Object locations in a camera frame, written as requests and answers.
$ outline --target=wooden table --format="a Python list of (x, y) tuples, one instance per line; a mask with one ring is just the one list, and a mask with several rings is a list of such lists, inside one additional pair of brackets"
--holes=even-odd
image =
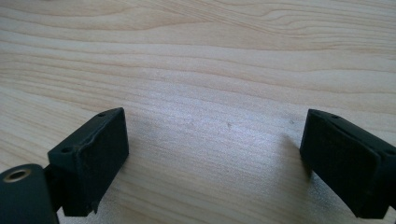
[(0, 170), (98, 112), (130, 157), (62, 223), (393, 223), (353, 216), (299, 146), (308, 108), (396, 145), (393, 0), (2, 0)]

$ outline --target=black plastic part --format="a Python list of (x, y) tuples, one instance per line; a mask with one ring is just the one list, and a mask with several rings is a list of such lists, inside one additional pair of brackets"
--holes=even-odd
[(26, 164), (0, 174), (0, 223), (59, 223), (41, 166)]
[(49, 152), (49, 165), (0, 174), (0, 223), (59, 223), (56, 211), (85, 217), (99, 202), (129, 154), (122, 108), (102, 112)]
[(123, 108), (98, 114), (51, 150), (51, 175), (64, 185), (60, 196), (64, 214), (85, 217), (92, 210), (96, 213), (128, 154)]
[(396, 203), (396, 148), (336, 115), (310, 109), (300, 153), (356, 217)]

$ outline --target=screw hole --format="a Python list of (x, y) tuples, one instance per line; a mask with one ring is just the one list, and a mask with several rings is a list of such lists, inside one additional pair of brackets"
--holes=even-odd
[(24, 179), (26, 176), (28, 176), (30, 173), (31, 173), (31, 171), (28, 169), (14, 171), (4, 178), (4, 182), (13, 183), (13, 182), (20, 181), (20, 180)]
[(72, 148), (71, 147), (65, 147), (65, 148), (62, 148), (62, 153), (69, 153), (69, 152), (71, 152), (72, 151)]

